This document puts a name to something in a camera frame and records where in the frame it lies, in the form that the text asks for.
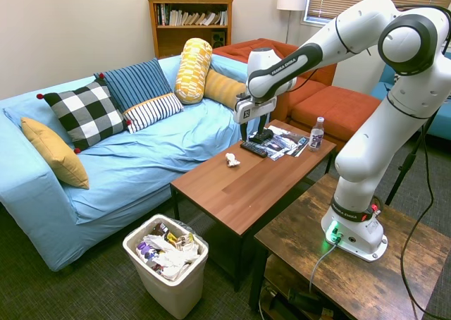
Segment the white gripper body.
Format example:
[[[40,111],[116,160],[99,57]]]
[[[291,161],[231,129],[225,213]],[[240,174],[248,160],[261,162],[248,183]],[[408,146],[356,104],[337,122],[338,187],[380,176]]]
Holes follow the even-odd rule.
[[[265,116],[276,108],[275,97],[262,103],[256,103],[251,95],[243,92],[237,95],[236,99],[233,118],[238,124],[244,124],[255,118]]]

